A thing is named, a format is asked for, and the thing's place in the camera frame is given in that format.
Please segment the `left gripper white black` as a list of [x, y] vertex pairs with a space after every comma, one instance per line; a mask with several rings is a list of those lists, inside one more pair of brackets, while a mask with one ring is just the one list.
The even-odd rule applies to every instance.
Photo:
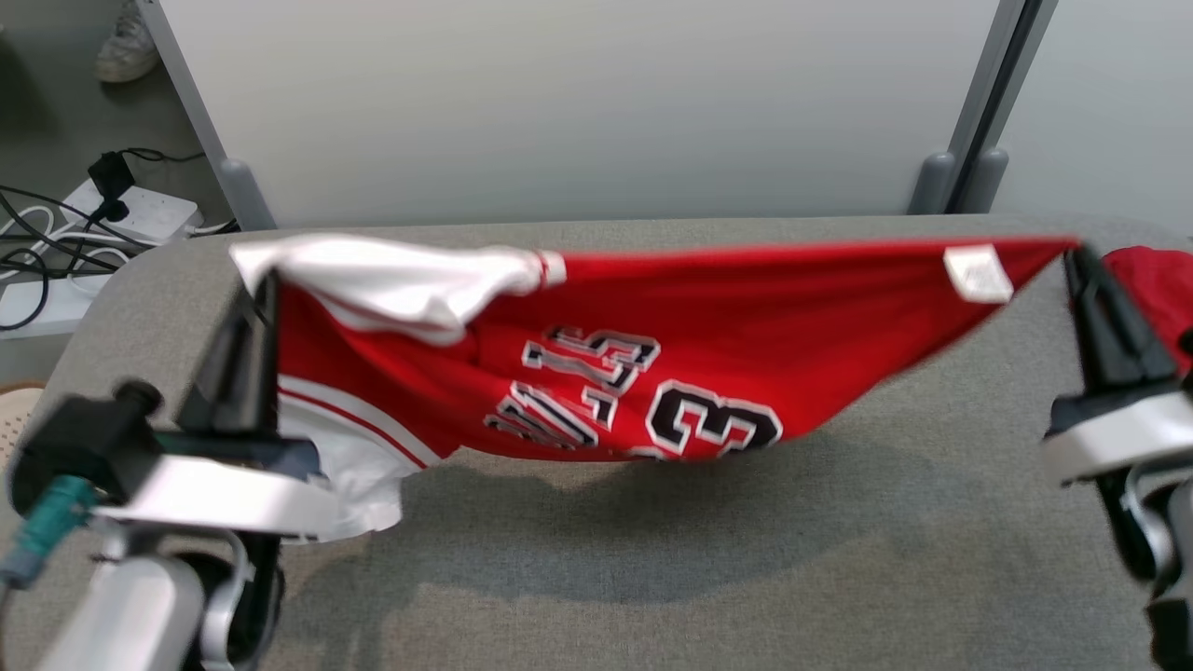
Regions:
[[285, 437], [194, 436], [276, 433], [280, 279], [268, 271], [240, 287], [214, 331], [177, 425], [192, 433], [157, 433], [163, 455], [118, 506], [95, 518], [324, 538], [339, 500], [316, 447]]

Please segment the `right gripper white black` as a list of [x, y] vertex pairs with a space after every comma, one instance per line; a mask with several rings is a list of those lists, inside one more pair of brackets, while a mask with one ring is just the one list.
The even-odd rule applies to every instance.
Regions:
[[1087, 245], [1067, 252], [1064, 270], [1087, 392], [1049, 410], [1047, 478], [1074, 484], [1188, 455], [1189, 390], [1129, 289]]

